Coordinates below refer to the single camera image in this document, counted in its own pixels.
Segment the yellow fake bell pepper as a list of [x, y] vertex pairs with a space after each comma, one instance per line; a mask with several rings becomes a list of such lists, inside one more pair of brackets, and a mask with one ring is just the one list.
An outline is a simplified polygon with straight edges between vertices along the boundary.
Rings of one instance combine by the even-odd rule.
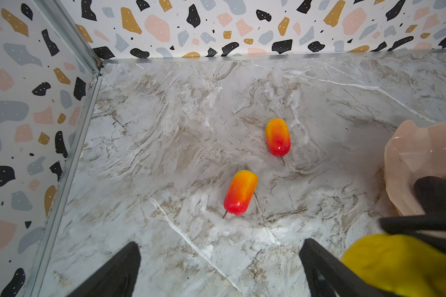
[[408, 235], [368, 235], [341, 262], [365, 283], [402, 297], [446, 297], [446, 254]]

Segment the red yellow fake mango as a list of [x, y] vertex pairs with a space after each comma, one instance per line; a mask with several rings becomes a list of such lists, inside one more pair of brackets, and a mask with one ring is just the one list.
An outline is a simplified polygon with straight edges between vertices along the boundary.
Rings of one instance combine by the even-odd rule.
[[284, 160], [291, 149], [291, 137], [285, 120], [275, 118], [266, 125], [266, 144], [270, 153]]

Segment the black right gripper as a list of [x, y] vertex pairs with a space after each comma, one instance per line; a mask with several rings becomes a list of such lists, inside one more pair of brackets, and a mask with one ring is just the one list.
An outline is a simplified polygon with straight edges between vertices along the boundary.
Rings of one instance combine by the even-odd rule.
[[[429, 232], [446, 233], [446, 179], [425, 176], [413, 186], [425, 215], [385, 217], [381, 229], [390, 235], [408, 235], [446, 254], [446, 238]], [[299, 257], [312, 297], [392, 297], [372, 287], [312, 238], [304, 241]]]

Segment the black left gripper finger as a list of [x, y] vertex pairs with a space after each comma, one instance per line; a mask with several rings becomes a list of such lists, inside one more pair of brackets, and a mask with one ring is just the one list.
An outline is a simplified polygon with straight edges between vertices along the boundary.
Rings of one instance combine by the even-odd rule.
[[140, 264], [139, 247], [136, 242], [129, 242], [68, 296], [131, 297]]

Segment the red orange fake mango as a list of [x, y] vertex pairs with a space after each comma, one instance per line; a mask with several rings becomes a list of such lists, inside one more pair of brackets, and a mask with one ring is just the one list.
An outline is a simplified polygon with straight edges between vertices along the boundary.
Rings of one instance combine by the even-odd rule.
[[224, 200], [225, 213], [222, 219], [227, 214], [236, 216], [245, 214], [251, 198], [255, 194], [257, 184], [258, 177], [255, 173], [248, 170], [239, 171], [234, 176], [226, 194]]

